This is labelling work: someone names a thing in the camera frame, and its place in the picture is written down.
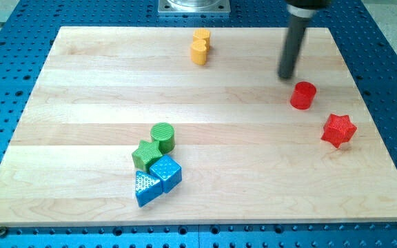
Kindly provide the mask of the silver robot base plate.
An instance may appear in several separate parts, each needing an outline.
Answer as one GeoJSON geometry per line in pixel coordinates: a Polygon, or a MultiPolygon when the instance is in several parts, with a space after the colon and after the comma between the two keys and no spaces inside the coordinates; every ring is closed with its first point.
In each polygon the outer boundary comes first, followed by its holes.
{"type": "Polygon", "coordinates": [[[159,13],[229,13],[230,0],[158,0],[159,13]]]}

